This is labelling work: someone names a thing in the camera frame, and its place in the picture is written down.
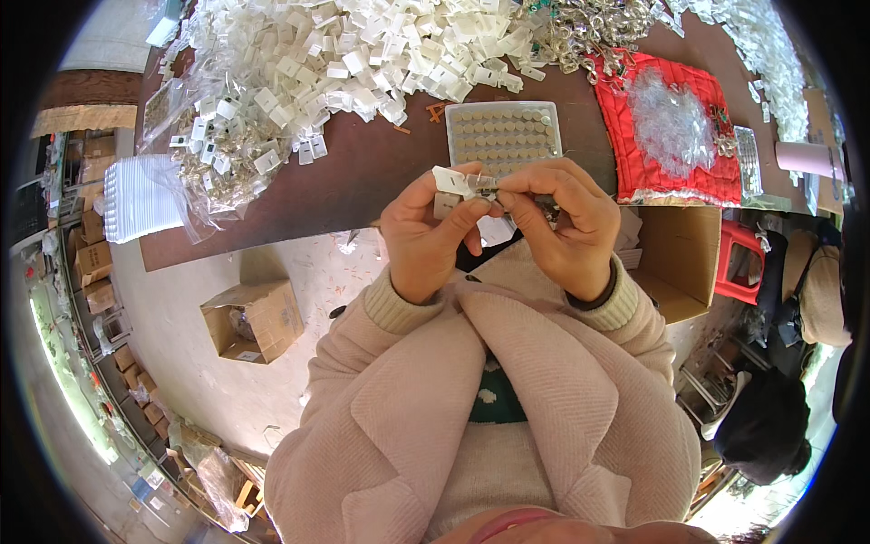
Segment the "jacket sleeve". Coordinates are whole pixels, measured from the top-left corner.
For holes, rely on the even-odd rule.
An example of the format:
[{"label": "jacket sleeve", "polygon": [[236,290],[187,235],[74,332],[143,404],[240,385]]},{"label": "jacket sleeve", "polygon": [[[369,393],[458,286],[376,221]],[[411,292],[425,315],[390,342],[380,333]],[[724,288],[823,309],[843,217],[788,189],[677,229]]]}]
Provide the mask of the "jacket sleeve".
[{"label": "jacket sleeve", "polygon": [[673,385],[676,352],[667,341],[665,318],[653,306],[649,296],[626,272],[619,257],[611,257],[612,292],[594,309],[578,309],[570,300],[574,317],[606,336],[629,352],[641,365],[664,377]]},{"label": "jacket sleeve", "polygon": [[308,362],[311,397],[300,425],[329,406],[381,353],[441,313],[444,304],[440,294],[426,306],[405,301],[392,288],[389,266],[385,268],[318,342]]}]

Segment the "red quilted mat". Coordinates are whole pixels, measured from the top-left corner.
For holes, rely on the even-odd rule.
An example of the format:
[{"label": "red quilted mat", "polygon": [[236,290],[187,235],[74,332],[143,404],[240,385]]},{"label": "red quilted mat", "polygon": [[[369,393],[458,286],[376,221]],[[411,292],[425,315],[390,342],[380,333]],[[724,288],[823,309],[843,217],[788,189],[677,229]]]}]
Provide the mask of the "red quilted mat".
[{"label": "red quilted mat", "polygon": [[[726,108],[727,112],[719,82],[705,71],[643,53],[634,53],[632,56],[637,68],[628,71],[625,79],[633,81],[641,69],[647,66],[657,67],[665,85],[687,84],[706,111],[709,111],[710,104],[715,104]],[[603,59],[592,59],[598,73],[603,74]],[[616,153],[618,202],[643,204],[649,198],[676,196],[700,199],[718,206],[740,205],[740,166],[737,157],[716,157],[709,172],[695,168],[689,174],[688,180],[669,177],[653,159],[648,159],[645,164],[643,153],[634,141],[634,123],[627,97],[619,96],[620,94],[623,93],[614,94],[613,87],[604,80],[595,85],[595,96],[604,114],[611,144]]]}]

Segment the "lip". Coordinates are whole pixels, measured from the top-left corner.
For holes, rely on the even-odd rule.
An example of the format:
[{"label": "lip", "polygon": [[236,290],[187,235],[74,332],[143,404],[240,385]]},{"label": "lip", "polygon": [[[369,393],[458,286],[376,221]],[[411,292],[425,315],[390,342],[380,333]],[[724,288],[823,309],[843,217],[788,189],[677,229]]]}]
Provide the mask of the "lip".
[{"label": "lip", "polygon": [[543,508],[518,508],[516,510],[511,510],[510,512],[505,512],[504,514],[487,521],[483,527],[478,529],[472,535],[467,544],[482,544],[496,534],[503,533],[507,529],[516,527],[517,525],[525,525],[526,523],[532,523],[533,521],[558,517],[560,517],[558,514]]}]

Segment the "small paper label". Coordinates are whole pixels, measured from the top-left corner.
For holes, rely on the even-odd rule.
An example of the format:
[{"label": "small paper label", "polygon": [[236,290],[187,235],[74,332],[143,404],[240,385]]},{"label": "small paper label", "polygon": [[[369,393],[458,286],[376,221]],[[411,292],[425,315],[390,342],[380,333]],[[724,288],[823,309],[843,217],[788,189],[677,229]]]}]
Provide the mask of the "small paper label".
[{"label": "small paper label", "polygon": [[241,352],[239,355],[236,355],[236,359],[246,360],[252,363],[255,360],[259,359],[261,356],[261,353],[257,352]]}]

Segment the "brown table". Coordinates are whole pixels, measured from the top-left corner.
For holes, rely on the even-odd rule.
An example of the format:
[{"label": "brown table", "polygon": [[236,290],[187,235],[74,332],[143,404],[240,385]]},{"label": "brown table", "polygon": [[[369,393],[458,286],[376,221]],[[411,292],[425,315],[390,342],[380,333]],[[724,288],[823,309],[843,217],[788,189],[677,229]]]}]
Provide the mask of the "brown table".
[{"label": "brown table", "polygon": [[[773,142],[776,126],[764,124],[746,82],[753,79],[737,57],[734,44],[718,26],[703,24],[695,15],[683,17],[686,39],[655,24],[640,49],[709,71],[719,79],[731,118],[755,130],[765,190],[789,197],[797,209],[806,207],[793,189],[788,173],[776,166]],[[160,86],[152,49],[139,99],[137,134],[144,103]],[[608,143],[604,119],[586,73],[563,75],[556,66],[536,82],[524,77],[519,95],[477,85],[468,101],[550,100],[559,110],[559,129],[565,156],[582,165],[608,194],[616,192],[616,162]],[[447,165],[443,123],[430,123],[425,107],[438,100],[418,92],[408,97],[406,135],[378,117],[364,123],[355,113],[339,113],[325,126],[329,155],[312,165],[299,166],[296,155],[284,165],[269,188],[252,202],[243,221],[192,245],[184,229],[156,232],[140,239],[145,270],[150,272],[212,255],[325,232],[368,226],[413,179],[433,165]]]}]

